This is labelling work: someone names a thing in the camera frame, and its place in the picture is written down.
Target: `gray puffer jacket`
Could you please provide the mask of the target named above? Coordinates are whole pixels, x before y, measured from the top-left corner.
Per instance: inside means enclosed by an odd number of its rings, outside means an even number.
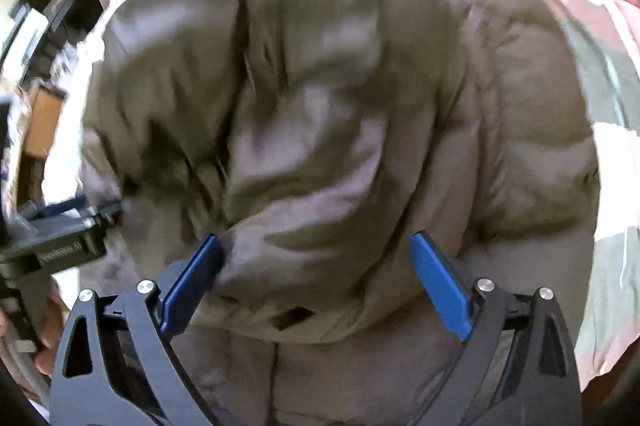
[[[225,421],[407,424],[458,348],[408,238],[575,339],[598,201],[572,52],[541,0],[128,0],[104,33],[84,185],[121,195],[103,293],[206,232],[227,264],[173,342]]]

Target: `metal bolt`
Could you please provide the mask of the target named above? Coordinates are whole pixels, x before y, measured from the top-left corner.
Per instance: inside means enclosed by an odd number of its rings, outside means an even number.
[[[495,283],[492,282],[489,278],[481,278],[478,280],[478,288],[482,292],[491,292],[495,289]]]
[[[143,280],[138,284],[137,291],[140,294],[149,294],[154,289],[155,284],[151,280]]]
[[[80,301],[89,301],[93,297],[94,297],[94,292],[91,289],[84,289],[78,296],[78,299]]]
[[[542,289],[540,289],[540,297],[543,300],[552,300],[554,298],[554,292],[551,289],[548,289],[547,287],[542,287]]]

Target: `blue gripper pad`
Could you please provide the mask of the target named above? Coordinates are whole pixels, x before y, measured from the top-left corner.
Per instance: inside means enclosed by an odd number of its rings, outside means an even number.
[[[205,292],[225,264],[225,252],[217,236],[210,235],[178,276],[162,301],[160,334],[168,341],[183,333]]]
[[[411,237],[411,260],[442,324],[460,341],[466,341],[474,328],[469,313],[470,297],[447,258],[426,233],[419,232]]]

